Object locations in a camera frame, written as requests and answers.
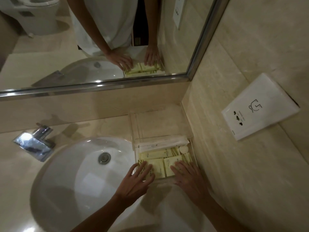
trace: toilet seat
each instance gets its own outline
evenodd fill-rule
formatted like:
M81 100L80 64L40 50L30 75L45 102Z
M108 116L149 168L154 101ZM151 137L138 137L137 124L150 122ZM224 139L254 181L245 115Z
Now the toilet seat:
M48 6L53 5L59 2L59 0L18 0L25 6L30 7L40 7L40 6Z

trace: silver metal mirror frame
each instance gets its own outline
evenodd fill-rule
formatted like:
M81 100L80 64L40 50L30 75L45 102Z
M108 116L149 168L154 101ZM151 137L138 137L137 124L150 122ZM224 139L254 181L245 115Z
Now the silver metal mirror frame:
M192 81L229 0L214 0L185 73L0 92L0 101Z

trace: white toilet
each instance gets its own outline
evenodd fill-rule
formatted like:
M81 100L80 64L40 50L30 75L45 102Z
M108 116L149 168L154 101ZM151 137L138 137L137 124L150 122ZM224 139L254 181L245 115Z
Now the white toilet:
M59 0L0 0L0 11L16 19L28 35L58 31Z

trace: power outlet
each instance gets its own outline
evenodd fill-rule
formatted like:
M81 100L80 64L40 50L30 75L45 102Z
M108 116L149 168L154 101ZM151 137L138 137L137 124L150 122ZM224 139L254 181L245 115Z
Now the power outlet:
M299 112L299 106L262 73L222 111L236 140Z
M179 29L179 26L180 26L180 20L181 20L181 15L182 15L182 12L183 12L183 7L184 7L185 1L186 0L176 0L176 2L175 2L173 20L176 24L177 29Z

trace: chrome faucet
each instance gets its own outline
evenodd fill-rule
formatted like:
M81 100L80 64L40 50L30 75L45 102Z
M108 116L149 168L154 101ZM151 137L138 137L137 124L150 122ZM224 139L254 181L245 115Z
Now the chrome faucet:
M37 160L44 162L52 154L55 143L51 140L45 139L48 134L52 132L52 129L46 125L39 126L32 134L22 132L17 136L13 142L26 150Z

